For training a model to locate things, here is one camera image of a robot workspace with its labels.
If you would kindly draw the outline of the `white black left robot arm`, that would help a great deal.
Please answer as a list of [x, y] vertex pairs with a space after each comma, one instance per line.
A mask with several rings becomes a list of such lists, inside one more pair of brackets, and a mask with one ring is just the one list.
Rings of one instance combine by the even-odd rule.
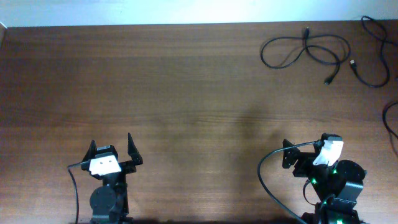
[[127, 135], [128, 161], [119, 162], [118, 152], [113, 145], [97, 147], [95, 141], [90, 143], [81, 169], [92, 177], [102, 181], [102, 186], [90, 196], [90, 207], [93, 211], [91, 223], [133, 223], [129, 217], [127, 180], [128, 174], [136, 172], [136, 167], [143, 164], [142, 156], [134, 144], [132, 135]]

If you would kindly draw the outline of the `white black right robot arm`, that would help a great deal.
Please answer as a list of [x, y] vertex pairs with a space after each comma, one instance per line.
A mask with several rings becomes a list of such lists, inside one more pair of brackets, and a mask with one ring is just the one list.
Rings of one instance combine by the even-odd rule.
[[294, 166], [294, 177], [306, 178], [320, 199], [314, 204], [313, 213], [304, 213], [306, 223], [360, 223], [354, 209], [363, 190], [366, 171], [350, 160], [339, 160], [343, 138], [335, 134], [323, 134], [313, 144], [314, 152], [301, 152], [288, 140], [283, 140], [282, 167]]

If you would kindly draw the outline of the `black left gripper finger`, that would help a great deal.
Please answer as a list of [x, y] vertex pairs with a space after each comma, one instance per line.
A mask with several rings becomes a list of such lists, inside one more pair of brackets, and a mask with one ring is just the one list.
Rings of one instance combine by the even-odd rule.
[[131, 133], [127, 134], [127, 153], [131, 157], [135, 166], [143, 164], [142, 156], [140, 155], [137, 147], [134, 144]]
[[93, 159], [96, 155], [96, 150], [97, 150], [96, 142], [95, 142], [95, 140], [92, 140], [90, 143], [90, 146], [88, 148], [88, 151], [86, 152], [82, 162], [88, 162], [91, 159]]

